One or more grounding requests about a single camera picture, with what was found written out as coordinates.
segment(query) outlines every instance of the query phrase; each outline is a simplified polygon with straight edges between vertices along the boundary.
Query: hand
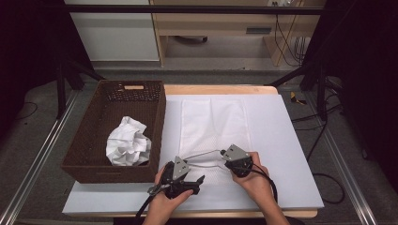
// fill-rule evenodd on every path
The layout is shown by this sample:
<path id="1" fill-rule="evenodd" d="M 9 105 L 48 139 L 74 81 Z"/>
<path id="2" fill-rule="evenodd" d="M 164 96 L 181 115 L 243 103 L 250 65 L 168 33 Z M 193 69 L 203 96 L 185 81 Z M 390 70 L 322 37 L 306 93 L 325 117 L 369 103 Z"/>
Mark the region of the hand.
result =
<path id="1" fill-rule="evenodd" d="M 258 153 L 250 152 L 249 154 L 253 159 L 253 164 L 259 166 L 261 170 L 268 175 L 268 169 L 267 167 L 261 165 Z M 252 169 L 261 172 L 261 170 L 254 165 Z M 257 200 L 260 198 L 273 198 L 272 188 L 269 184 L 269 181 L 260 174 L 251 172 L 249 175 L 239 178 L 232 173 L 232 178 L 236 183 L 241 185 L 246 190 L 249 197 L 255 202 L 257 202 Z"/>
<path id="2" fill-rule="evenodd" d="M 249 153 L 253 159 L 253 164 L 260 167 L 267 175 L 268 169 L 261 165 L 260 157 L 257 152 Z M 261 172 L 256 166 L 252 167 L 253 170 Z M 258 205 L 268 225 L 283 225 L 289 224 L 284 216 L 282 209 L 275 202 L 272 194 L 272 188 L 269 181 L 260 174 L 250 172 L 246 177 L 237 177 L 232 172 L 232 179 L 241 185 L 249 197 Z"/>
<path id="3" fill-rule="evenodd" d="M 163 173 L 164 167 L 156 174 L 155 184 L 158 184 L 161 180 L 161 174 Z M 166 197 L 164 192 L 158 193 L 152 202 L 149 204 L 149 209 L 146 214 L 144 224 L 150 225 L 163 225 L 169 220 L 174 210 L 185 202 L 191 195 L 193 190 L 187 190 L 178 197 L 170 200 Z"/>

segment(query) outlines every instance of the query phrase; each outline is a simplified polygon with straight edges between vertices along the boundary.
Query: white fabric sheet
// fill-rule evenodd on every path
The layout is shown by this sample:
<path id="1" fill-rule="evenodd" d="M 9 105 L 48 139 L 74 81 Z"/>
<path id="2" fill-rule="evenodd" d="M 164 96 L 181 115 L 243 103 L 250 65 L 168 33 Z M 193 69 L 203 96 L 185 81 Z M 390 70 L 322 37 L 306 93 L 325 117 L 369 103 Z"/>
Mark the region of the white fabric sheet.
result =
<path id="1" fill-rule="evenodd" d="M 183 100 L 181 115 L 179 156 L 188 158 L 191 168 L 186 179 L 195 180 L 204 174 L 204 184 L 231 184 L 231 173 L 215 150 L 227 149 L 233 143 L 252 151 L 243 101 Z"/>

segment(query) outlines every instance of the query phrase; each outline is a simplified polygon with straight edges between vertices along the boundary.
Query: white table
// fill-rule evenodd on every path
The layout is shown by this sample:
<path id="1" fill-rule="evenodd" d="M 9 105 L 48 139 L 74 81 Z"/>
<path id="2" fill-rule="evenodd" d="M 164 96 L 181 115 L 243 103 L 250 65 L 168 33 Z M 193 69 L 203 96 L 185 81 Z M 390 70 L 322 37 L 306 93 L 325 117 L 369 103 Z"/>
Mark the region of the white table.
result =
<path id="1" fill-rule="evenodd" d="M 182 99 L 241 99 L 245 102 L 253 149 L 268 167 L 279 193 L 279 206 L 290 217 L 312 218 L 324 207 L 303 155 L 282 97 L 264 86 L 166 85 L 167 106 L 161 161 L 174 160 L 179 147 Z M 63 210 L 74 217 L 133 216 L 146 200 L 153 184 L 75 183 Z M 238 185 L 202 185 L 173 214 L 174 218 L 262 217 L 255 203 Z"/>

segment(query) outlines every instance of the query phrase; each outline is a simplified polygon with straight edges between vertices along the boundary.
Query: white cabinet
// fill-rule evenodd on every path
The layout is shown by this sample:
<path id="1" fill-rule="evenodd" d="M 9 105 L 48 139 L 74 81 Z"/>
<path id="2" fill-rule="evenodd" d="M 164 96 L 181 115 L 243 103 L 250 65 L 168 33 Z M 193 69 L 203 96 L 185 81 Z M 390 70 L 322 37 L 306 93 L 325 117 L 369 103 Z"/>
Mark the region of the white cabinet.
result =
<path id="1" fill-rule="evenodd" d="M 148 5 L 147 0 L 65 0 L 67 5 Z M 149 13 L 70 13 L 91 61 L 159 61 Z"/>

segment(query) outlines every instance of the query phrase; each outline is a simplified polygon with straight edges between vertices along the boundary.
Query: person's left hand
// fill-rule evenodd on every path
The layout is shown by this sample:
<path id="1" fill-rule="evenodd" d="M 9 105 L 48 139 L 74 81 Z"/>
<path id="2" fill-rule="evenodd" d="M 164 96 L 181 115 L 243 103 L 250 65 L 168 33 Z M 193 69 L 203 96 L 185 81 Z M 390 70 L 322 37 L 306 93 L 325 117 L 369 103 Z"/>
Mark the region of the person's left hand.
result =
<path id="1" fill-rule="evenodd" d="M 158 184 L 161 180 L 161 174 L 163 173 L 164 167 L 155 176 L 155 184 Z M 149 204 L 148 212 L 144 224 L 151 225 L 163 225 L 169 220 L 174 210 L 185 202 L 191 195 L 193 190 L 187 190 L 174 199 L 168 199 L 163 191 L 159 192 L 152 202 Z"/>

